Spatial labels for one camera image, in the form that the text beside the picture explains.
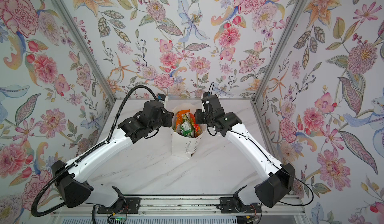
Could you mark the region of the green Fox's spring tea bag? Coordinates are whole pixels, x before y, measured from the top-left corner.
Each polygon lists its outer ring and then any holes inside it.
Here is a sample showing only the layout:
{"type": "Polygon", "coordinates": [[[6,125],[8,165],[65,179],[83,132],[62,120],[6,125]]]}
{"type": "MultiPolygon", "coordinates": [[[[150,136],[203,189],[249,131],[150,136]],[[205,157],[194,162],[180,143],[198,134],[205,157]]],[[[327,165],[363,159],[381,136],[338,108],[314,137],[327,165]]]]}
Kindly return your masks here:
{"type": "Polygon", "coordinates": [[[195,137],[195,127],[191,118],[191,113],[182,114],[181,132],[182,136],[188,138],[195,137]]]}

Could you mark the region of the red orange snack packet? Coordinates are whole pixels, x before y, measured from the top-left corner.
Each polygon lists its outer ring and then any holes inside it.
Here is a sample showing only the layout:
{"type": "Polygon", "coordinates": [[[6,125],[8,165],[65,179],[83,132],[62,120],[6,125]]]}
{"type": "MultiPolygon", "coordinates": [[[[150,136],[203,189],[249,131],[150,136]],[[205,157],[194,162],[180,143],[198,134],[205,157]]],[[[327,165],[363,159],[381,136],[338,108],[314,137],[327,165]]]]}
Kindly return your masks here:
{"type": "Polygon", "coordinates": [[[194,124],[194,133],[195,133],[195,138],[199,137],[202,134],[202,129],[200,125],[194,124]]]}

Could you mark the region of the orange Fox's fruits candy bag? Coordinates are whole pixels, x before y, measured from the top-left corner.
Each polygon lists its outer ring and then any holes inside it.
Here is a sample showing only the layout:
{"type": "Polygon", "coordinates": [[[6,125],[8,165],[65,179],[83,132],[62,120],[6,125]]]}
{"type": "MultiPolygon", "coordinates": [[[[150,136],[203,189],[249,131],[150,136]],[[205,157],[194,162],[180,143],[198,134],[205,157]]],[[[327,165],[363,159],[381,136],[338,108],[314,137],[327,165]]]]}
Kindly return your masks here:
{"type": "Polygon", "coordinates": [[[175,125],[175,131],[176,132],[181,132],[181,124],[182,124],[182,114],[190,113],[190,110],[182,110],[177,113],[177,118],[176,118],[176,125],[175,125]]]}

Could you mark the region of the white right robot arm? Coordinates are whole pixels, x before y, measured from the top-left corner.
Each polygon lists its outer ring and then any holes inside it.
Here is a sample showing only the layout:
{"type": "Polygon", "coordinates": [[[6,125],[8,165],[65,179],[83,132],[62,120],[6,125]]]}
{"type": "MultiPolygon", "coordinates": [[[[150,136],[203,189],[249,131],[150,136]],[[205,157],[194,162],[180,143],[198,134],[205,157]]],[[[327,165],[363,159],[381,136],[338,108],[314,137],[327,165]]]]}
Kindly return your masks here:
{"type": "Polygon", "coordinates": [[[235,203],[240,206],[261,203],[268,208],[274,207],[292,190],[294,167],[283,165],[262,147],[235,113],[225,112],[217,95],[205,92],[201,101],[203,109],[195,112],[197,123],[213,128],[216,134],[234,144],[260,177],[256,186],[244,186],[234,193],[235,203]]]}

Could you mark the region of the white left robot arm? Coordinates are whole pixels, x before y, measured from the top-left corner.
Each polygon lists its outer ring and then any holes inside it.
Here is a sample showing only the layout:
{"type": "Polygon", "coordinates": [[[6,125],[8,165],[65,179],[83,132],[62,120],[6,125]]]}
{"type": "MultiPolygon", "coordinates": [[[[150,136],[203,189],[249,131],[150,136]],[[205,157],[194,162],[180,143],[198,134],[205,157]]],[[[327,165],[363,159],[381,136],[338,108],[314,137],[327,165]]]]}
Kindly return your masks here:
{"type": "Polygon", "coordinates": [[[94,185],[89,177],[108,160],[141,139],[148,138],[153,131],[172,125],[174,114],[166,109],[165,101],[147,101],[141,112],[120,122],[114,129],[110,140],[92,151],[82,154],[80,159],[72,159],[67,163],[58,162],[53,165],[56,174],[68,167],[63,177],[58,178],[55,185],[62,196],[65,206],[74,208],[81,204],[94,204],[119,212],[127,206],[122,192],[115,186],[94,185]]]}

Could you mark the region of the white paper gift bag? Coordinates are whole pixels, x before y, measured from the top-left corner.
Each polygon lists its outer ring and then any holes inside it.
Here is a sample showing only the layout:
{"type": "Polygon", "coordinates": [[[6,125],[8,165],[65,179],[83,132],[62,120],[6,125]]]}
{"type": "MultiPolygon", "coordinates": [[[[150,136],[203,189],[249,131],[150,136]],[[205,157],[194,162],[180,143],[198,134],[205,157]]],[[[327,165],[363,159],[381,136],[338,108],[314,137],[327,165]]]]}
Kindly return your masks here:
{"type": "Polygon", "coordinates": [[[172,122],[172,131],[171,131],[173,156],[186,158],[186,159],[191,158],[193,154],[196,152],[197,147],[199,146],[199,143],[202,141],[203,137],[205,136],[204,133],[205,133],[206,127],[203,125],[200,125],[202,129],[202,134],[197,138],[184,137],[182,136],[182,132],[178,133],[175,131],[177,113],[182,110],[190,110],[193,124],[196,124],[194,114],[197,109],[198,109],[197,106],[192,104],[181,104],[173,109],[174,117],[172,122]]]}

